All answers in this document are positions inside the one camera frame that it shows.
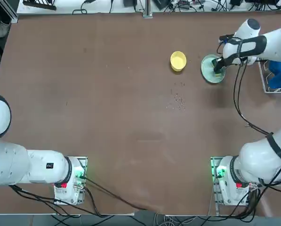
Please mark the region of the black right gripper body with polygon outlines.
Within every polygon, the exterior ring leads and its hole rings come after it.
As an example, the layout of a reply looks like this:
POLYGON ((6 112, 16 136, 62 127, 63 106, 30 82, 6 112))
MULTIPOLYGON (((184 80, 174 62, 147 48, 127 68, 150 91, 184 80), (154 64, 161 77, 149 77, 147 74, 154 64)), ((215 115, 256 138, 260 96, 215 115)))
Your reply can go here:
POLYGON ((232 58, 215 58, 214 59, 214 72, 220 72, 223 67, 227 67, 232 64, 232 58))

